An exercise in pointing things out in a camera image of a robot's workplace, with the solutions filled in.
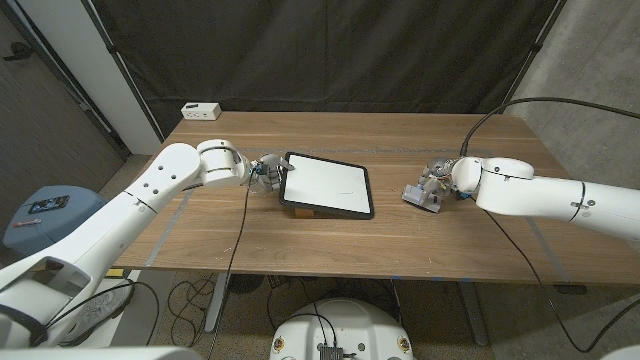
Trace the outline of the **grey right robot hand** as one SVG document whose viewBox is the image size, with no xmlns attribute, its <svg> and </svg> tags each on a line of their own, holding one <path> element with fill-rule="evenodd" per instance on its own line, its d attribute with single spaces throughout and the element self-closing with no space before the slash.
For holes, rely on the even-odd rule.
<svg viewBox="0 0 640 360">
<path fill-rule="evenodd" d="M 435 205 L 441 197 L 454 191 L 452 171 L 457 162 L 456 158 L 435 158 L 427 164 L 418 181 L 420 205 Z"/>
</svg>

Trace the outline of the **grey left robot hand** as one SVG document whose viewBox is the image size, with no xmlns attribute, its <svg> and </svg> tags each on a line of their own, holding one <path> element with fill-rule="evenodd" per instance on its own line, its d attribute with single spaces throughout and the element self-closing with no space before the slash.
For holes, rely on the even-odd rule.
<svg viewBox="0 0 640 360">
<path fill-rule="evenodd" d="M 265 154 L 259 160 L 251 162 L 248 188 L 253 194 L 266 195 L 280 189 L 284 171 L 293 171 L 295 167 L 283 157 Z"/>
</svg>

